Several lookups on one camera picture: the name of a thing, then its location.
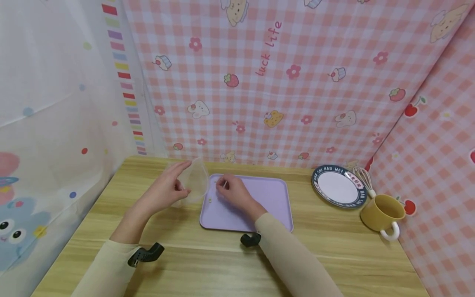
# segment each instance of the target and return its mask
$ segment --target pink checkered backdrop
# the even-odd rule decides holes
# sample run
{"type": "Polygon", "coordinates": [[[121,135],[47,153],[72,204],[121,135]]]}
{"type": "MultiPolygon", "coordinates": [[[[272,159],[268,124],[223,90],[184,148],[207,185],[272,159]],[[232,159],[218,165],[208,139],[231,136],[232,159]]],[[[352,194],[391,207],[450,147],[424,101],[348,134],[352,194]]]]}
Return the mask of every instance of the pink checkered backdrop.
{"type": "Polygon", "coordinates": [[[370,169],[377,192],[416,206],[400,242],[432,297],[475,296],[474,75],[471,10],[370,169]]]}
{"type": "Polygon", "coordinates": [[[466,15],[443,1],[124,1],[170,157],[364,165],[466,15]]]}

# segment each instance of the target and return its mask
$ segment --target purple tray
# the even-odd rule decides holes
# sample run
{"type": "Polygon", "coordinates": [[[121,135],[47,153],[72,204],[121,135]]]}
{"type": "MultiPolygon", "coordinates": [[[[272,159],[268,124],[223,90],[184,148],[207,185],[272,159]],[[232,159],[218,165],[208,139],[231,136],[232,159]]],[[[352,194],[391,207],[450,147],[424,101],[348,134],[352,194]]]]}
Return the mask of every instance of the purple tray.
{"type": "MultiPolygon", "coordinates": [[[[209,190],[203,200],[199,223],[207,229],[255,232],[256,228],[251,220],[226,202],[216,190],[216,182],[220,177],[221,174],[213,174],[209,177],[209,190]]],[[[283,180],[243,175],[237,175],[237,177],[242,179],[251,196],[281,221],[287,230],[290,232],[294,230],[289,193],[287,184],[283,180]]]]}

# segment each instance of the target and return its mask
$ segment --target left hand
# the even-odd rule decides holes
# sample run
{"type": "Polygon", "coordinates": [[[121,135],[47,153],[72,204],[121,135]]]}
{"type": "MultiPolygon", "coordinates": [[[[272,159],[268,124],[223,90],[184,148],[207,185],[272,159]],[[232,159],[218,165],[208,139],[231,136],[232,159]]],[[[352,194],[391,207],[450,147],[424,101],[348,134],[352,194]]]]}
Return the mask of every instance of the left hand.
{"type": "Polygon", "coordinates": [[[191,192],[185,189],[178,176],[191,165],[191,161],[180,162],[166,169],[134,204],[133,208],[151,217],[176,201],[186,198],[191,192]]]}

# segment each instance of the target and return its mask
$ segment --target beige sleeve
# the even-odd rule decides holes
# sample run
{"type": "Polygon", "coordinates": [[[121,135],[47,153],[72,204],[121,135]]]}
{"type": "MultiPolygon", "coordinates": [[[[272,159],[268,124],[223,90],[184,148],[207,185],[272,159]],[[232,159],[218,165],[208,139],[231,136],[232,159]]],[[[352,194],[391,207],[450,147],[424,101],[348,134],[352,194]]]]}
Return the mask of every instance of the beige sleeve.
{"type": "Polygon", "coordinates": [[[106,241],[71,297],[122,297],[135,268],[127,261],[137,244],[106,241]]]}
{"type": "Polygon", "coordinates": [[[259,246],[294,297],[343,297],[317,258],[270,213],[256,221],[259,246]]]}

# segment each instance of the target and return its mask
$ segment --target transparent plastic bag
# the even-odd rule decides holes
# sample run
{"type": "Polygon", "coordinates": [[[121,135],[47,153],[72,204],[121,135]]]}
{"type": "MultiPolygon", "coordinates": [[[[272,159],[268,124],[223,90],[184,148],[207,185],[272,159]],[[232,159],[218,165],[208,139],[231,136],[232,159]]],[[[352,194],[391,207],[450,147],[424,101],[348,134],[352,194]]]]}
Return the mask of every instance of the transparent plastic bag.
{"type": "Polygon", "coordinates": [[[185,169],[179,176],[178,180],[183,187],[190,189],[191,193],[187,198],[175,202],[172,207],[182,207],[184,205],[196,203],[208,192],[208,170],[201,157],[191,161],[191,166],[185,169]]]}

